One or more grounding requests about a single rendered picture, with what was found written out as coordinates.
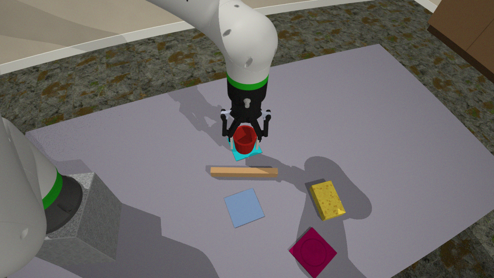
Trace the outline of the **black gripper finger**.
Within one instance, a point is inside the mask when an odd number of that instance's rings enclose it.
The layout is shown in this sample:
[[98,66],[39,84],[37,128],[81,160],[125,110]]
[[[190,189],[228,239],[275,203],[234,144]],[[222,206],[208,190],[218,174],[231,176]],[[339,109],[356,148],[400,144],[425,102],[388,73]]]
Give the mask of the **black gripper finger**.
[[258,150],[259,142],[261,142],[262,137],[268,137],[268,125],[271,119],[271,111],[261,111],[262,118],[264,119],[264,130],[261,130],[260,125],[258,124],[257,119],[254,121],[253,117],[249,117],[249,122],[254,127],[255,133],[257,134],[257,139],[255,142],[255,149]]
[[226,137],[226,136],[229,137],[230,147],[231,147],[231,149],[233,149],[233,134],[236,132],[236,129],[241,124],[241,122],[244,118],[239,117],[237,120],[234,119],[232,124],[230,125],[229,130],[227,130],[227,119],[230,116],[230,112],[231,112],[231,110],[226,111],[225,109],[221,109],[221,116],[220,117],[221,117],[221,120],[223,121],[222,136],[223,137]]

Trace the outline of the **red cup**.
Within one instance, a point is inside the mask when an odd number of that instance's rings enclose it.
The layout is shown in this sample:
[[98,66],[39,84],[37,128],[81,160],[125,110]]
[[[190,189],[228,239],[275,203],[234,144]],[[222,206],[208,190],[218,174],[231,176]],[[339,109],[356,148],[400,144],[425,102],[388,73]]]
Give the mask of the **red cup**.
[[255,130],[249,125],[241,125],[233,134],[233,142],[236,150],[240,154],[249,154],[254,149],[257,139]]

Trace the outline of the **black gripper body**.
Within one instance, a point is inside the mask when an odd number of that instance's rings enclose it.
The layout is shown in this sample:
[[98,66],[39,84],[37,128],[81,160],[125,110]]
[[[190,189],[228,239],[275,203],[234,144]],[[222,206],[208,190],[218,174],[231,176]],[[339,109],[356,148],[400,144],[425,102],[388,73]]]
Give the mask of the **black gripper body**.
[[261,103],[255,106],[249,106],[249,108],[245,108],[245,106],[237,105],[232,101],[232,107],[230,110],[231,110],[230,115],[236,120],[239,117],[244,118],[241,123],[245,123],[245,122],[250,123],[249,117],[253,117],[255,121],[257,118],[261,117],[262,115]]

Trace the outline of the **magenta square coaster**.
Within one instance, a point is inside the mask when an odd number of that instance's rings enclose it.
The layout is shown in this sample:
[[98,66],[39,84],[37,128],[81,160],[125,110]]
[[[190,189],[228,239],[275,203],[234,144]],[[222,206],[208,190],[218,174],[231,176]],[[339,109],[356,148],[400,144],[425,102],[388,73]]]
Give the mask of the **magenta square coaster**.
[[289,250],[313,278],[335,257],[337,252],[311,227]]

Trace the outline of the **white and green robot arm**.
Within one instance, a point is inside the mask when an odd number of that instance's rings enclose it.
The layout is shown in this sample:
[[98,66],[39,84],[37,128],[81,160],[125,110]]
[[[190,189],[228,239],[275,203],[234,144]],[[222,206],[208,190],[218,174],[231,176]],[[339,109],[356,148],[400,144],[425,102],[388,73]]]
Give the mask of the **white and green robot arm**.
[[[181,18],[215,43],[225,58],[231,101],[249,108],[265,99],[278,46],[277,31],[269,18],[241,0],[146,1]],[[46,234],[72,219],[82,197],[80,184],[58,173],[0,113],[0,278],[25,267]]]

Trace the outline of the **yellow sponge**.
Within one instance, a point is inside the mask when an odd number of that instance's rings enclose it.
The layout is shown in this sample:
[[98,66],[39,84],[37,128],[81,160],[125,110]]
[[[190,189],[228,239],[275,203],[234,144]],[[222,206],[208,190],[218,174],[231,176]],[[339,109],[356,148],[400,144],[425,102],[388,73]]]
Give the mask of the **yellow sponge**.
[[322,220],[332,219],[346,213],[332,181],[311,185],[310,192]]

